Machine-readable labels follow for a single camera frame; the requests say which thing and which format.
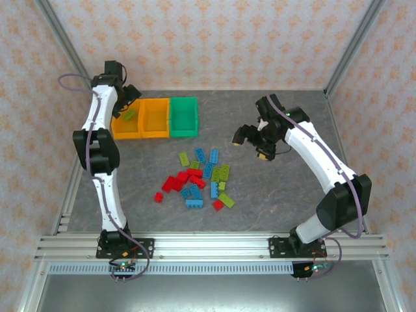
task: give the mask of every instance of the orange bin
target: orange bin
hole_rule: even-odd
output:
[[[137,99],[136,101],[130,104],[129,108],[122,112],[120,117],[112,118],[111,120],[111,131],[115,140],[128,140],[133,138],[142,138],[142,135],[139,131],[139,116],[141,111],[141,100]],[[131,109],[135,110],[134,115],[130,119],[126,120],[125,115],[129,114]]]
[[[142,138],[169,137],[169,99],[140,99],[138,128]]]

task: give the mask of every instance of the lime green lego brick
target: lime green lego brick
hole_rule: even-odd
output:
[[[181,161],[182,167],[189,166],[188,155],[184,151],[179,153],[179,160]]]
[[[220,175],[221,175],[221,168],[220,167],[214,167],[213,174],[211,176],[212,182],[220,182]]]
[[[235,205],[235,201],[229,197],[226,193],[221,193],[218,199],[224,203],[228,208],[232,208]]]
[[[125,121],[129,121],[134,115],[136,114],[136,110],[135,109],[129,109],[125,114],[124,114],[124,120]]]
[[[226,183],[225,182],[219,182],[218,189],[225,191],[226,190]]]
[[[221,181],[228,181],[228,175],[229,175],[229,165],[228,164],[223,164],[221,166],[220,180]]]
[[[192,161],[189,168],[198,169],[199,167],[200,167],[200,162],[199,161]]]

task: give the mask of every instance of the mounting plate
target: mounting plate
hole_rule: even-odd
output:
[[[153,259],[153,251],[155,250],[155,239],[140,239],[140,238],[135,237],[135,240],[141,243],[143,247],[145,247],[145,249],[149,253],[150,259]],[[114,259],[117,257],[124,258],[124,259],[132,259],[132,258],[145,259],[146,258],[146,255],[140,248],[137,248],[136,250],[134,250],[134,252],[130,252],[129,255],[127,255],[126,257],[123,257],[122,253],[124,253],[125,251],[126,251],[125,246],[115,246],[111,250],[98,250],[97,249],[96,258],[97,259]]]
[[[291,245],[289,244],[289,238],[272,237],[268,239],[268,250],[270,252],[270,258],[313,258],[312,251],[316,250],[322,252],[325,257],[326,246],[324,242],[312,242],[302,248],[299,254],[295,254]],[[323,258],[318,253],[315,255],[316,258]]]

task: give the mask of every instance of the wallpaper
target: wallpaper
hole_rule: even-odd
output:
[[[373,182],[372,230],[388,235],[416,307],[416,3],[390,0],[331,104],[349,165]]]
[[[58,75],[73,68],[34,1],[0,1],[0,17],[0,311],[15,312],[61,204],[72,131],[89,100],[59,88]]]
[[[91,74],[142,90],[323,89],[371,0],[52,0]]]

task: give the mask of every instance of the plastic bin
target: plastic bin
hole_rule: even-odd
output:
[[[132,117],[128,120],[125,120],[125,115],[128,112],[134,109],[136,112]],[[125,112],[122,112],[120,117],[112,118],[111,120],[111,131],[112,136],[115,140],[129,140],[133,138],[141,138],[142,135],[138,128],[138,119],[140,116],[140,100],[137,99],[136,101],[130,104],[129,109]]]
[[[170,99],[170,136],[173,138],[198,136],[198,99],[172,97]]]
[[[169,99],[140,99],[138,128],[142,138],[169,137]]]

